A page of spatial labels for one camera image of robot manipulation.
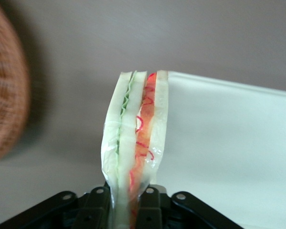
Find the metal screw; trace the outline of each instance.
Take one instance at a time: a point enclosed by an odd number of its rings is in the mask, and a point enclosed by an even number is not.
[[[149,188],[146,190],[146,192],[147,192],[147,193],[149,193],[149,194],[151,194],[151,193],[153,193],[153,192],[154,192],[154,189],[153,189],[153,188],[151,188],[151,187],[149,187]]]
[[[184,200],[186,198],[186,196],[183,194],[178,194],[176,197],[177,199],[180,199],[180,200]]]
[[[98,190],[96,190],[96,193],[97,194],[101,194],[101,193],[103,193],[104,192],[104,190],[102,189],[102,188],[99,188]]]
[[[64,196],[62,197],[62,199],[63,199],[63,200],[68,200],[68,199],[71,199],[71,197],[72,197],[72,194],[67,194],[67,195],[64,195]]]

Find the red line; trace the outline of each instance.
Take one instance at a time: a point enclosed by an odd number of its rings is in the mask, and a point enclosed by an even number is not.
[[[144,89],[145,90],[150,89],[150,92],[154,92],[154,87],[151,87],[151,86],[146,86],[146,87],[144,87]]]
[[[141,143],[141,142],[136,142],[136,144],[138,144],[138,145],[140,145],[140,146],[143,146],[144,148],[147,148],[147,149],[148,149],[148,146],[145,145],[145,144],[143,144],[143,143]]]
[[[138,131],[142,130],[143,129],[143,119],[137,115],[137,119],[139,119],[141,121],[141,125],[139,127],[139,129],[137,129],[135,132],[137,133]]]
[[[144,100],[145,100],[145,99],[149,99],[149,100],[150,100],[150,102],[149,102],[149,103],[146,103],[146,104],[142,104],[142,106],[143,106],[143,105],[150,105],[150,104],[153,104],[153,99],[151,99],[150,97],[145,97],[145,98],[144,98]]]
[[[145,144],[143,144],[143,143],[141,143],[141,142],[136,142],[136,144],[138,144],[138,145],[140,145],[140,146],[143,146],[144,148],[149,148],[149,146],[147,146],[147,145],[145,145]],[[150,150],[148,150],[148,153],[150,153],[151,154],[151,156],[152,156],[152,158],[151,158],[151,161],[153,161],[154,160],[154,155],[153,155],[153,153],[150,151]],[[137,157],[137,156],[146,156],[146,155],[144,155],[144,154],[139,154],[139,155],[136,155],[135,157]]]
[[[149,78],[153,77],[155,74],[156,74],[156,73],[150,74],[150,75],[147,77],[147,80],[148,80]]]

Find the wicker basket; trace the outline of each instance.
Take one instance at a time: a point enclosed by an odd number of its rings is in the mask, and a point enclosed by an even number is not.
[[[0,9],[0,158],[19,139],[28,110],[28,69],[18,37]]]

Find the clear plastic bag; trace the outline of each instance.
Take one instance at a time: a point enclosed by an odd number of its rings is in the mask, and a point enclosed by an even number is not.
[[[133,228],[138,197],[155,182],[162,159],[168,74],[121,73],[108,108],[102,171],[112,194],[112,228]]]

